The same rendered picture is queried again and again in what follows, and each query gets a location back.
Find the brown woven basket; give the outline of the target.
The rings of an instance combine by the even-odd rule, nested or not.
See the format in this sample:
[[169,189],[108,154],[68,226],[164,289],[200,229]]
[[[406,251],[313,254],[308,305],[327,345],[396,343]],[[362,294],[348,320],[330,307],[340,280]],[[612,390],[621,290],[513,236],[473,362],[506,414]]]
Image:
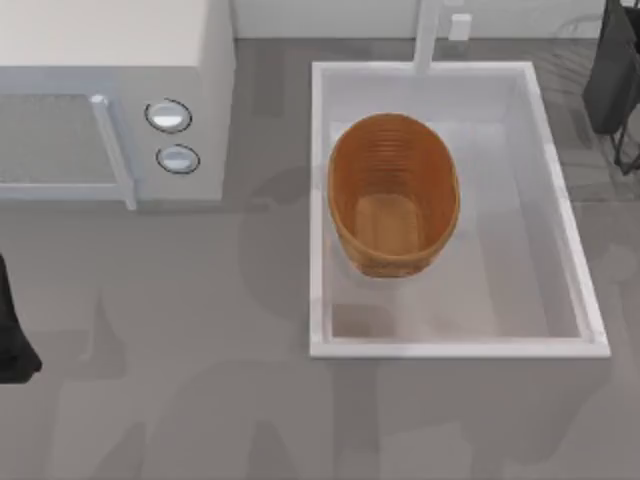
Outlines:
[[363,275],[417,275],[451,240],[461,194],[442,138],[401,113],[351,126],[328,158],[327,202],[342,249]]

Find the small round microwave knob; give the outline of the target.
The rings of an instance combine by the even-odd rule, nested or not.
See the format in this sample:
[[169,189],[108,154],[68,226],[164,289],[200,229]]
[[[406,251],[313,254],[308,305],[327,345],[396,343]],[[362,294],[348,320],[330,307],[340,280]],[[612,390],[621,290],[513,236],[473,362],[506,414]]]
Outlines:
[[174,144],[158,149],[155,159],[164,171],[174,175],[192,174],[201,163],[198,153],[183,144]]

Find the large round microwave knob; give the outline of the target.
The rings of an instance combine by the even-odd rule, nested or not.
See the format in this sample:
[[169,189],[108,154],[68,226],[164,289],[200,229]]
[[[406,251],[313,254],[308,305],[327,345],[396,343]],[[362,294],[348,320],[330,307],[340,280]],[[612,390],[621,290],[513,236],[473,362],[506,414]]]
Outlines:
[[144,116],[152,128],[165,134],[183,132],[193,120],[193,115],[185,104],[169,98],[148,103]]

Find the pale microwave oven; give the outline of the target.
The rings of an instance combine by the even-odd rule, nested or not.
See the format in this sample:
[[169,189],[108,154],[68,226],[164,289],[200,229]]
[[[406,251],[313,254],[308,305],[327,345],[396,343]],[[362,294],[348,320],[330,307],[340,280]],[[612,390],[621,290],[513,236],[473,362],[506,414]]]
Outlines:
[[[111,99],[138,206],[222,198],[235,67],[229,0],[0,0],[0,95]],[[164,98],[190,109],[187,130],[148,124],[145,106]],[[195,172],[156,163],[174,144],[198,153]]]

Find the tall white tap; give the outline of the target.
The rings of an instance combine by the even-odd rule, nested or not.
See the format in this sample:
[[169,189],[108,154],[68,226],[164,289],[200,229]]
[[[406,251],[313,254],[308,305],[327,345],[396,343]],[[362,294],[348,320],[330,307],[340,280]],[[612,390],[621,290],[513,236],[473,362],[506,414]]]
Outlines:
[[419,1],[413,56],[416,75],[424,76],[429,72],[437,38],[441,6],[442,0]]

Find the white sink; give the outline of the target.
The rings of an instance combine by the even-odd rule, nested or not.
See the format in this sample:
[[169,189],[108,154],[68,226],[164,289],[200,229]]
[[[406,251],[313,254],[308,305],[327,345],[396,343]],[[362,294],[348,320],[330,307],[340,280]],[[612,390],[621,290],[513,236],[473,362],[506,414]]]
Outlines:
[[[421,273],[361,274],[327,202],[331,151],[376,113],[433,129],[454,159],[458,224]],[[312,66],[309,353],[316,358],[604,358],[606,331],[529,62]]]

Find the microwave oven door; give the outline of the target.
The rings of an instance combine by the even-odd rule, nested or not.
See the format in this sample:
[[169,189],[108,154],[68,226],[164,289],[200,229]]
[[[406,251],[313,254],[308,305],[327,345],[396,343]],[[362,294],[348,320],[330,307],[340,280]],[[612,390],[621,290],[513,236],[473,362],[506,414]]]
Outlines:
[[[0,202],[124,203],[90,96],[0,95]],[[117,131],[113,101],[109,102],[131,171]]]

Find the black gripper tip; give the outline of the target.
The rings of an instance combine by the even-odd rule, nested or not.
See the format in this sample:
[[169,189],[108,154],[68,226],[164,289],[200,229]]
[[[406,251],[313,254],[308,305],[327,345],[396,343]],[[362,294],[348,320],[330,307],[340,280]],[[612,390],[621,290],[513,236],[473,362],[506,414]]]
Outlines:
[[16,314],[7,266],[0,253],[0,385],[25,384],[43,363]]

